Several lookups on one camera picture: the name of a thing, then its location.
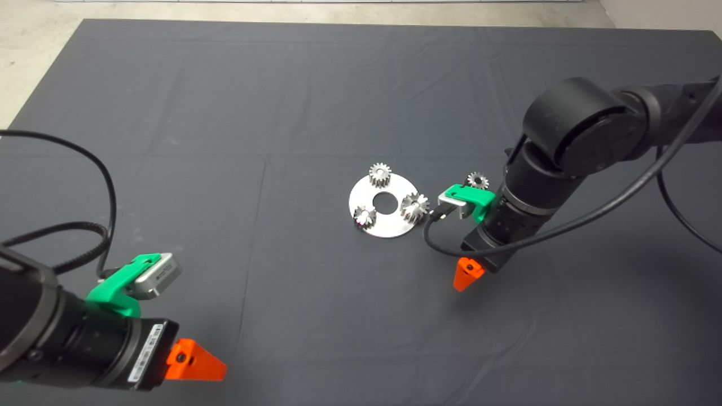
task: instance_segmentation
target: small gear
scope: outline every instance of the small gear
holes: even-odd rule
[[[466,177],[466,184],[472,188],[486,190],[489,188],[489,179],[482,175],[481,172],[471,172],[469,176]]]
[[[429,212],[429,199],[423,194],[408,194],[401,200],[401,215],[409,223],[418,223]]]
[[[368,169],[368,178],[377,188],[383,188],[391,180],[391,168],[385,163],[375,163]]]
[[[356,207],[354,210],[354,223],[362,230],[367,230],[376,224],[376,209],[367,209],[366,206]]]

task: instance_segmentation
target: circular metal plate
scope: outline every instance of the circular metal plate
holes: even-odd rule
[[[349,213],[351,217],[353,217],[356,207],[374,207],[373,198],[376,197],[377,194],[384,192],[396,197],[396,210],[387,215],[377,212],[376,224],[363,231],[381,238],[402,236],[414,228],[414,224],[404,220],[404,216],[401,215],[401,200],[406,197],[407,194],[418,193],[414,185],[403,176],[392,173],[391,180],[388,182],[388,185],[383,188],[372,185],[368,176],[361,178],[356,183],[356,186],[351,189],[351,194],[349,195]]]

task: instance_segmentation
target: table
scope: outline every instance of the table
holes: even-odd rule
[[[347,198],[376,162],[436,196],[501,179],[529,103],[556,81],[606,88],[710,79],[709,32],[86,20],[12,127],[108,165],[109,264],[171,251],[184,273],[144,316],[178,321],[227,362],[223,383],[144,393],[0,386],[3,405],[713,404],[722,399],[719,258],[649,187],[574,233],[518,252],[462,294],[421,230],[382,240]],[[722,241],[718,144],[667,170],[679,206]],[[553,219],[616,194],[652,160],[590,177]],[[89,162],[0,142],[1,236],[107,220]],[[435,238],[456,246],[470,221]],[[53,263],[92,244],[25,247]],[[63,276],[83,297],[91,267]]]

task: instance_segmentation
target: barcode label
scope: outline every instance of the barcode label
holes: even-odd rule
[[[145,344],[143,344],[143,349],[141,350],[140,355],[138,355],[138,359],[131,370],[131,374],[128,376],[128,382],[134,384],[137,381],[140,381],[140,378],[143,377],[145,367],[148,366],[150,355],[153,354],[155,345],[158,343],[158,337],[160,337],[160,333],[162,332],[162,324],[154,324],[153,328],[150,329],[150,334],[148,334],[148,338],[145,339]]]

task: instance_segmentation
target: metal gear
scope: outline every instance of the metal gear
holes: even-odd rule
[[[367,209],[366,206],[356,207],[354,210],[354,224],[362,230],[367,230],[376,224],[376,209]]]
[[[429,212],[429,199],[423,194],[408,194],[401,200],[401,215],[411,224],[418,223]]]
[[[375,163],[368,169],[368,178],[377,188],[383,188],[391,180],[391,168],[385,163]]]
[[[488,189],[489,179],[484,176],[481,172],[471,172],[466,177],[466,184],[476,189]]]

